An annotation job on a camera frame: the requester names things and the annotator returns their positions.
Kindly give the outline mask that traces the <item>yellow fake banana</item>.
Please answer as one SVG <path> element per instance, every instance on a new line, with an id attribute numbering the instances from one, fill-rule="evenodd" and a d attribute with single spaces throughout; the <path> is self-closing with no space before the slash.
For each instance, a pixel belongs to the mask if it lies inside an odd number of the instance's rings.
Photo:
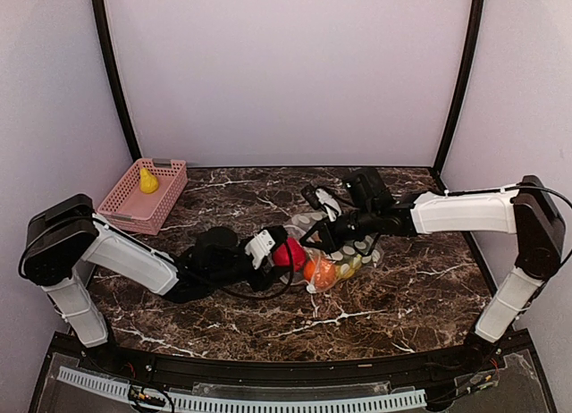
<path id="1" fill-rule="evenodd" d="M 339 280 L 346 280 L 354 276 L 362 266 L 361 256 L 346 257 L 335 263 L 336 277 Z"/>

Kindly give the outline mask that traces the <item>orange fake orange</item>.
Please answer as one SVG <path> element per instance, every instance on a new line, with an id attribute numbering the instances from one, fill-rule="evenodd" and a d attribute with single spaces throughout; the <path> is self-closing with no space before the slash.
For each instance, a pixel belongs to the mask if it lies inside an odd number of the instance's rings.
<path id="1" fill-rule="evenodd" d="M 315 287 L 328 287 L 336 282 L 335 265 L 326 259 L 309 260 L 304 266 L 303 275 L 305 280 Z"/>

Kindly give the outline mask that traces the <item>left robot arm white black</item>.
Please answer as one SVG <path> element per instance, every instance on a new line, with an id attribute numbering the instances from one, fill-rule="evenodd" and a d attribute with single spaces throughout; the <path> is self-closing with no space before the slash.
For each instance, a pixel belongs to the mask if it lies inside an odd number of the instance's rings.
<path id="1" fill-rule="evenodd" d="M 19 276 L 40 287 L 75 332 L 80 343 L 107 374 L 126 366 L 125 352 L 112 342 L 112 331 L 76 272 L 79 262 L 104 267 L 172 303 L 229 293 L 239 282 L 255 300 L 283 275 L 295 274 L 288 233 L 265 227 L 240 240 L 228 227 L 200 234 L 194 245 L 173 257 L 153 249 L 95 212 L 92 200 L 77 194 L 35 215 L 28 224 Z"/>

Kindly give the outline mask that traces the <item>clear polka dot zip bag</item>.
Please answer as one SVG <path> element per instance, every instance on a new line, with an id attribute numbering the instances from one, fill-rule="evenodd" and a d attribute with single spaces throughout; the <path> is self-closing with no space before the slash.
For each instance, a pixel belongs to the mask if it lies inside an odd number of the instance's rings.
<path id="1" fill-rule="evenodd" d="M 296 239 L 299 242 L 299 239 L 306 233 L 306 231 L 317 221 L 321 220 L 323 217 L 326 217 L 324 212 L 309 212 L 309 213 L 302 213 L 294 215 L 288 220 L 284 228 L 286 229 L 287 233 L 291 238 Z M 372 248 L 371 254 L 366 257 L 366 253 Z M 381 246 L 374 245 L 374 238 L 372 236 L 366 236 L 363 241 L 356 241 L 356 242 L 347 242 L 341 249 L 338 251 L 333 252 L 332 254 L 325 254 L 323 251 L 318 249 L 311 249 L 305 248 L 303 249 L 307 253 L 307 262 L 309 260 L 312 261 L 319 261 L 321 259 L 326 259 L 332 262 L 334 265 L 337 261 L 341 261 L 343 258 L 346 257 L 356 257 L 361 256 L 362 259 L 362 266 L 372 266 L 373 268 L 378 267 L 384 257 L 384 251 L 382 250 Z M 302 285 L 306 287 L 307 292 L 309 293 L 318 293 L 330 290 L 336 283 L 344 281 L 339 280 L 336 277 L 336 282 L 328 287 L 315 287 L 314 284 L 311 282 L 307 282 L 303 275 L 304 268 L 299 271 L 295 272 L 292 285 Z"/>

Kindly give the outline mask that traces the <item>red fake apple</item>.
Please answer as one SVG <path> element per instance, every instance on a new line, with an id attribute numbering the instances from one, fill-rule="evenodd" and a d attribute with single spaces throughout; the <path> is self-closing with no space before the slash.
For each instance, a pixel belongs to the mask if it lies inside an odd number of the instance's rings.
<path id="1" fill-rule="evenodd" d="M 272 254 L 272 260 L 276 266 L 293 266 L 294 271 L 299 272 L 307 262 L 307 253 L 296 239 L 288 238 L 287 242 Z"/>

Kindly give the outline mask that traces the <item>yellow fake lemon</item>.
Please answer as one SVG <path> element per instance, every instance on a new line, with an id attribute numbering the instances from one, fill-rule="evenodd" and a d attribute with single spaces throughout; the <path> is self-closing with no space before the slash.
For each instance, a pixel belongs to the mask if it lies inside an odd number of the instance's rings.
<path id="1" fill-rule="evenodd" d="M 153 194 L 159 189 L 159 180 L 146 167 L 139 170 L 139 190 L 144 194 Z"/>

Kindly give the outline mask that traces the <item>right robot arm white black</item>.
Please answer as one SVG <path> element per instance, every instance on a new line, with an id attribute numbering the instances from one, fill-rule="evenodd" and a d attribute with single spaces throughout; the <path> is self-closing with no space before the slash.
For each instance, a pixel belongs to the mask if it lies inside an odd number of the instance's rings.
<path id="1" fill-rule="evenodd" d="M 431 191 L 396 199 L 373 167 L 357 169 L 343 180 L 351 211 L 341 212 L 336 196 L 308 185 L 303 196 L 327 216 L 299 240 L 326 254 L 353 240 L 382 235 L 413 237 L 436 232 L 503 232 L 517 236 L 513 268 L 476 320 L 476 336 L 456 353 L 457 365 L 476 371 L 491 356 L 491 346 L 526 311 L 543 286 L 569 261 L 563 251 L 566 224 L 553 199 L 559 194 L 527 175 L 522 181 L 486 190 Z"/>

